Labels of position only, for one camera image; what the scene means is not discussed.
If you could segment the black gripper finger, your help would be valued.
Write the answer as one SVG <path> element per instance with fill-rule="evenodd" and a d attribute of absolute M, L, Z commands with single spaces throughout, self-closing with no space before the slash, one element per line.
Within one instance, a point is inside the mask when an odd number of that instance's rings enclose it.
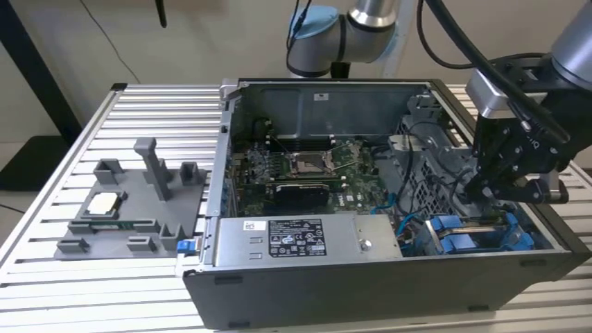
<path fill-rule="evenodd" d="M 464 188 L 471 201 L 485 200 L 484 188 L 489 188 L 496 195 L 515 185 L 512 165 L 521 155 L 521 146 L 516 141 L 517 124 L 517 119 L 477 117 L 473 137 L 476 173 Z"/>
<path fill-rule="evenodd" d="M 541 177 L 528 180 L 524 185 L 493 183 L 480 180 L 481 188 L 488 188 L 496 200 L 532 204 L 564 204 L 569 201 L 565 184 L 559 177 Z"/>

